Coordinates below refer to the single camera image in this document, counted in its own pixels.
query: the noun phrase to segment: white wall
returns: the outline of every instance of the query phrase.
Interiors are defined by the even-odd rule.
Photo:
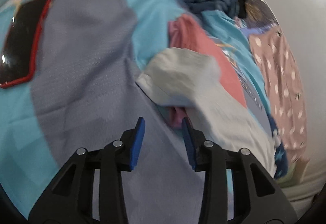
[[[326,160],[326,0],[265,0],[291,46],[305,90],[306,154]]]

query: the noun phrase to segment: red cloth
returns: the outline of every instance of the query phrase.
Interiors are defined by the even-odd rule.
[[[187,48],[195,52],[213,56],[221,70],[219,82],[223,88],[247,108],[245,96],[237,73],[232,68],[223,51],[206,35],[200,25],[189,15],[182,14],[176,21],[169,22],[170,47]],[[171,109],[170,122],[173,127],[180,127],[184,109]]]

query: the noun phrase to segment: blue gripper pad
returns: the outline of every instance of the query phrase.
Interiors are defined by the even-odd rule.
[[[130,148],[130,169],[133,170],[137,165],[139,153],[141,151],[141,144],[145,134],[145,120],[139,117],[137,125],[135,127],[134,142]]]
[[[190,137],[190,133],[189,133],[189,130],[187,127],[186,118],[183,118],[181,127],[182,127],[182,135],[183,135],[183,138],[185,141],[185,149],[186,149],[187,155],[188,155],[188,161],[189,161],[189,164],[191,165],[192,169],[194,170],[196,168],[196,149],[195,149],[195,146]]]

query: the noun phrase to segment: white cloth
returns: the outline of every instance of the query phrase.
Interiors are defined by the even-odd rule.
[[[186,107],[194,129],[223,149],[250,149],[273,177],[274,140],[218,79],[219,67],[213,57],[171,48],[149,62],[137,83],[160,106]]]

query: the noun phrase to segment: pink polka dot fabric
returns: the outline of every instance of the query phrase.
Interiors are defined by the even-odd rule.
[[[307,119],[300,74],[279,26],[249,37],[253,58],[265,80],[271,115],[279,128],[289,165],[305,151]]]

